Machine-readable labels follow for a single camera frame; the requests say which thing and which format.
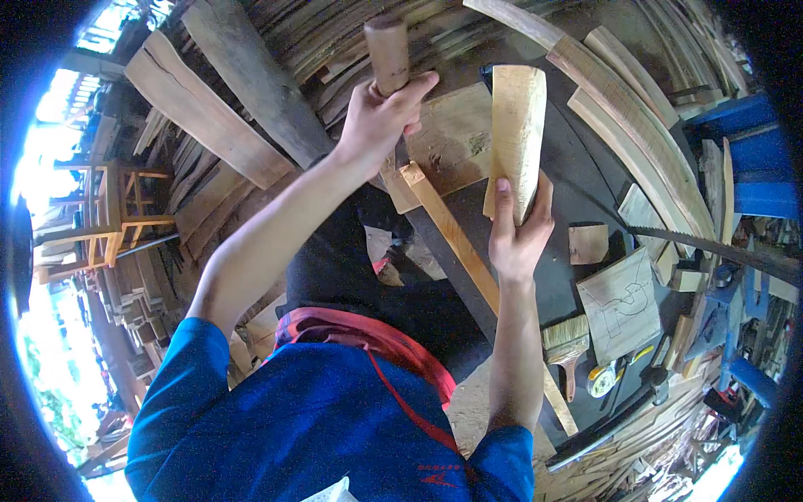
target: wooden workshop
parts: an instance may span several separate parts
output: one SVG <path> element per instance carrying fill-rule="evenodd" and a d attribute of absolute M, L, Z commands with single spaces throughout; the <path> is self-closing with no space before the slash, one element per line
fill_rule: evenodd
<path fill-rule="evenodd" d="M 54 165 L 80 188 L 34 228 L 35 281 L 88 293 L 136 415 L 215 249 L 339 140 L 352 90 L 381 71 L 365 30 L 380 15 L 403 27 L 409 74 L 440 83 L 409 164 L 388 152 L 371 184 L 412 223 L 410 258 L 453 284 L 483 359 L 499 312 L 495 179 L 512 182 L 517 224 L 539 170 L 554 185 L 535 272 L 534 500 L 685 500 L 772 407 L 800 286 L 797 208 L 760 198 L 785 181 L 761 179 L 752 153 L 777 122 L 744 119 L 766 115 L 766 98 L 700 0 L 179 0 L 113 58 L 87 56 L 91 127 Z M 367 231 L 375 261 L 389 236 Z M 379 279 L 403 284 L 387 267 Z M 271 355 L 285 289 L 230 334 L 230 388 Z M 487 425 L 488 367 L 446 411 L 466 456 Z"/>

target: blue shirt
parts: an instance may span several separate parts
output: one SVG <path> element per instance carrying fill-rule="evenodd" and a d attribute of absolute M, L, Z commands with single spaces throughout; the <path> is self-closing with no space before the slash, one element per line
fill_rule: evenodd
<path fill-rule="evenodd" d="M 228 362 L 217 327 L 182 321 L 128 443 L 137 499 L 297 501 L 347 475 L 360 502 L 532 500 L 527 429 L 496 429 L 464 460 L 410 420 L 363 350 L 285 345 L 231 392 Z M 377 364 L 418 415 L 451 434 L 432 385 Z"/>

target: sketch on wooden board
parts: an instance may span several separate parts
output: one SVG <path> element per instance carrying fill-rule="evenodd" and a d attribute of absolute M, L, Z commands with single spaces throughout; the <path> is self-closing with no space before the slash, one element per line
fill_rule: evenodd
<path fill-rule="evenodd" d="M 577 284 L 597 363 L 605 365 L 661 332 L 646 247 Z"/>

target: workbench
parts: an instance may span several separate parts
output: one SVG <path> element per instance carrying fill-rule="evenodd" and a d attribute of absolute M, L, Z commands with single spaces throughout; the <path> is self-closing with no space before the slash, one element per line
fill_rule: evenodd
<path fill-rule="evenodd" d="M 617 208 L 634 180 L 602 139 L 566 105 L 577 88 L 575 83 L 545 59 L 530 64 L 544 70 L 547 75 L 548 103 L 540 166 L 554 184 L 552 216 L 555 220 L 555 230 L 534 275 L 540 325 L 546 327 L 583 312 L 577 292 L 577 281 L 633 252 L 634 240 L 622 226 Z M 697 165 L 680 128 L 681 124 L 676 124 L 671 133 L 691 165 Z M 483 262 L 495 275 L 488 258 L 491 221 L 482 214 L 486 186 L 487 180 L 482 180 L 447 195 L 443 200 Z M 424 208 L 412 210 L 407 216 L 454 285 L 478 326 L 492 342 L 495 337 L 496 316 L 479 294 L 446 240 Z M 568 228 L 588 223 L 608 225 L 609 255 L 602 263 L 570 265 Z M 654 281 L 654 286 L 663 331 L 672 333 L 678 313 L 684 312 L 684 309 L 687 311 L 691 306 L 692 294 L 671 291 L 662 287 L 657 281 Z M 660 336 L 644 346 L 651 343 L 657 349 L 659 340 Z M 642 357 L 627 371 L 623 382 L 619 384 L 622 388 L 617 403 L 622 402 L 641 385 L 639 374 L 650 363 L 652 355 Z M 592 349 L 577 362 L 575 375 L 578 389 L 574 401 L 569 404 L 569 409 L 581 431 L 596 422 L 611 407 L 609 402 L 605 412 L 600 411 L 603 399 L 592 398 L 585 390 L 586 377 L 595 365 Z M 564 379 L 559 377 L 558 368 L 557 365 L 549 366 L 552 377 L 562 389 Z M 546 399 L 540 424 L 553 445 L 557 446 L 567 439 Z"/>

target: saw blade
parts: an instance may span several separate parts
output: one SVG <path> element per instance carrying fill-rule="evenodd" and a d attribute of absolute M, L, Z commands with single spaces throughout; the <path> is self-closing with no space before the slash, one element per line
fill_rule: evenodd
<path fill-rule="evenodd" d="M 753 267 L 758 271 L 765 272 L 777 277 L 793 286 L 801 287 L 800 263 L 793 258 L 778 257 L 757 251 L 748 251 L 740 247 L 728 246 L 708 239 L 695 237 L 694 235 L 682 234 L 662 228 L 650 227 L 628 227 L 627 229 L 634 235 L 645 235 L 647 237 L 657 237 L 659 239 L 670 240 L 674 243 L 694 246 L 703 251 L 710 251 L 715 255 L 733 260 L 742 265 Z"/>

